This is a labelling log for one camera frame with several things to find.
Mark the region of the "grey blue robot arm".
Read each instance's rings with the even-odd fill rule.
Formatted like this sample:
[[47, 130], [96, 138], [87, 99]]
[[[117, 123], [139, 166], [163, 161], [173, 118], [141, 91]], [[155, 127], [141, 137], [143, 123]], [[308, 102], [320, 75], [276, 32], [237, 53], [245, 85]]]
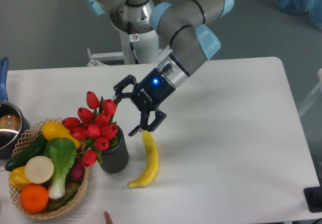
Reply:
[[132, 75], [115, 85], [114, 101], [129, 98], [140, 111], [131, 131], [154, 131], [166, 118], [159, 105], [220, 49], [207, 24], [227, 14], [234, 0], [188, 0], [179, 7], [157, 0], [86, 0], [108, 14], [118, 30], [125, 64], [157, 63], [142, 81]]

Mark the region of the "person fingertip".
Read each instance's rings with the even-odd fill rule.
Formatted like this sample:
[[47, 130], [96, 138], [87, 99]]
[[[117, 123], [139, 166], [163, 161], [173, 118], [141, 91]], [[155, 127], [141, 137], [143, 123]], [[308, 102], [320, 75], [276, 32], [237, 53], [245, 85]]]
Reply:
[[106, 224], [112, 224], [112, 220], [111, 220], [111, 217], [109, 215], [109, 213], [107, 211], [104, 212], [104, 217], [105, 217], [105, 223]]

